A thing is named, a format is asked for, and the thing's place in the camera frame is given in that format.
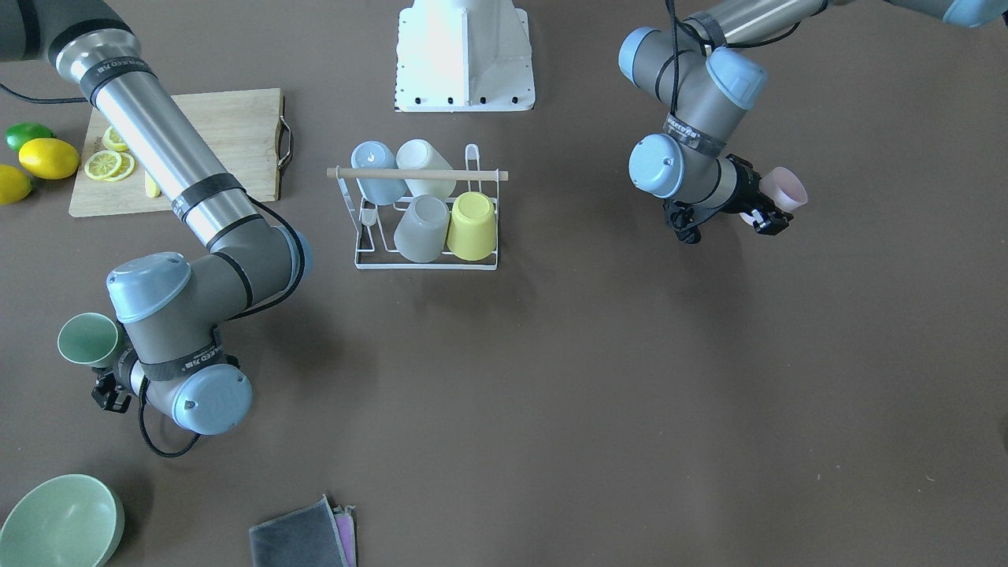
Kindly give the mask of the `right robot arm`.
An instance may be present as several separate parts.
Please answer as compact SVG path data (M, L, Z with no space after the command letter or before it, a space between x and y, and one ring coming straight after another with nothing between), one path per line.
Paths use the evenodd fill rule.
M159 410L198 440L233 431L253 387L224 348L224 323L287 301L306 279L306 237L248 194L198 133L104 1L4 1L2 60L40 60L99 112L161 187L194 238L110 269L113 330L94 369L135 398L138 423Z

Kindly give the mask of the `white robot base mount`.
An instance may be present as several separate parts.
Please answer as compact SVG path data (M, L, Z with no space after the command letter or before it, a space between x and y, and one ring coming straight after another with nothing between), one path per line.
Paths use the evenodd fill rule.
M397 112L536 106L529 17L511 1L414 1L398 14L396 55Z

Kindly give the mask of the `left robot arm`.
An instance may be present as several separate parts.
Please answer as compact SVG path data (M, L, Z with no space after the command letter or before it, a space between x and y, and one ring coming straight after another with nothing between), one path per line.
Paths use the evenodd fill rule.
M665 107L661 132L634 145L628 175L638 190L659 198L678 241L699 243L703 224L720 214L741 217L759 235L777 235L809 201L794 172L778 166L761 175L726 146L768 79L744 51L781 42L832 7L832 1L721 1L681 17L667 1L668 28L638 28L624 39L622 75Z

